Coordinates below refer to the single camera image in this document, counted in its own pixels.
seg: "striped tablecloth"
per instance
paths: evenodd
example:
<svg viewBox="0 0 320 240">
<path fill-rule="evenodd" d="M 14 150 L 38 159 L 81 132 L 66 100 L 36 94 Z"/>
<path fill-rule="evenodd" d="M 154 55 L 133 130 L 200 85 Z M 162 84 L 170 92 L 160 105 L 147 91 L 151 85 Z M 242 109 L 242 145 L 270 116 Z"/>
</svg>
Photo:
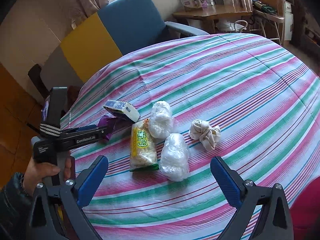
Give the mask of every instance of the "striped tablecloth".
<svg viewBox="0 0 320 240">
<path fill-rule="evenodd" d="M 170 182 L 160 171 L 129 172 L 131 128 L 117 127 L 109 143 L 72 153 L 77 173 L 98 155 L 109 160 L 84 212 L 103 239 L 216 239 L 235 211 L 210 173 L 217 155 L 243 179 L 268 187 L 281 183 L 291 206 L 320 174 L 319 89 L 319 78 L 306 65 L 253 34 L 169 41 L 116 60 L 84 85 L 62 127 L 97 124 L 107 114 L 102 107 L 107 99 L 130 102 L 140 119 L 165 100 L 190 147 L 190 174 Z M 221 127 L 214 151 L 189 137 L 197 118 Z M 158 158 L 162 146 L 157 145 Z"/>
</svg>

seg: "white cloth bundle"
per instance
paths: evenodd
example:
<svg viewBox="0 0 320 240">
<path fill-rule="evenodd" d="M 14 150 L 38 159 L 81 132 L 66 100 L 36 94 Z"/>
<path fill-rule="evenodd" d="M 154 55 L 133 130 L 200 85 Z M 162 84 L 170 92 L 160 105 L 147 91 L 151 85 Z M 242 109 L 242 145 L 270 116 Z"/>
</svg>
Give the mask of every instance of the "white cloth bundle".
<svg viewBox="0 0 320 240">
<path fill-rule="evenodd" d="M 196 119 L 191 123 L 189 135 L 193 140 L 200 140 L 207 151 L 214 150 L 220 141 L 220 127 L 211 127 L 208 121 Z"/>
</svg>

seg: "plastic bag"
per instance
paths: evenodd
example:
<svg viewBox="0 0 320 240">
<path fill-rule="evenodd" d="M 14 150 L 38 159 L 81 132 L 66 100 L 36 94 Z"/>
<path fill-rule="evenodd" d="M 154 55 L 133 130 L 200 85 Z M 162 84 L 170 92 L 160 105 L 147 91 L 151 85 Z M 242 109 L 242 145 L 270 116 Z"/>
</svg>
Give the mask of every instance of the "plastic bag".
<svg viewBox="0 0 320 240">
<path fill-rule="evenodd" d="M 106 133 L 102 137 L 103 139 L 108 140 L 108 141 L 110 140 L 117 120 L 118 120 L 118 118 L 109 117 L 107 115 L 104 115 L 103 117 L 100 118 L 99 123 L 98 123 L 98 127 L 108 126 L 108 130 L 106 131 Z"/>
<path fill-rule="evenodd" d="M 183 181 L 189 173 L 189 146 L 179 133 L 172 133 L 164 142 L 159 164 L 160 171 L 169 180 Z"/>
<path fill-rule="evenodd" d="M 158 101 L 153 105 L 149 131 L 152 137 L 159 139 L 166 139 L 173 132 L 172 111 L 166 101 Z"/>
<path fill-rule="evenodd" d="M 132 125 L 130 171 L 159 169 L 156 145 L 150 135 L 148 125 L 149 119 Z"/>
<path fill-rule="evenodd" d="M 242 32 L 242 30 L 246 30 L 248 23 L 244 20 L 236 21 L 235 23 L 231 23 L 226 19 L 219 19 L 219 22 L 217 22 L 216 27 L 220 31 L 227 31 L 227 32 Z"/>
</svg>

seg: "snack bag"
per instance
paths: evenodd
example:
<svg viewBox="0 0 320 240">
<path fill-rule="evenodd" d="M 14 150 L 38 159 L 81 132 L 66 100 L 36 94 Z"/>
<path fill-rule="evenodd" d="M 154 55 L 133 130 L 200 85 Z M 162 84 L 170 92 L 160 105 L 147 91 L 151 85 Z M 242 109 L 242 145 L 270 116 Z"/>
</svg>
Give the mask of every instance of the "snack bag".
<svg viewBox="0 0 320 240">
<path fill-rule="evenodd" d="M 149 119 L 132 125 L 130 171 L 159 169 L 156 144 L 148 127 Z"/>
</svg>

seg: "human hand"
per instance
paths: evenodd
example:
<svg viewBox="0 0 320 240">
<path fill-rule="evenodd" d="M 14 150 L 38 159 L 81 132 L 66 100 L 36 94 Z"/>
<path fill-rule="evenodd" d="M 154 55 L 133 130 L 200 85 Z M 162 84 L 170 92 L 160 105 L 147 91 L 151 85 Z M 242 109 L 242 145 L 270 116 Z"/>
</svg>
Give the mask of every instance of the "human hand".
<svg viewBox="0 0 320 240">
<path fill-rule="evenodd" d="M 51 163 L 36 163 L 33 158 L 30 159 L 27 170 L 24 174 L 22 186 L 25 191 L 32 196 L 36 188 L 36 185 L 47 176 L 54 176 L 60 172 L 60 168 Z M 71 160 L 69 157 L 66 158 L 64 168 L 64 180 L 71 176 Z"/>
</svg>

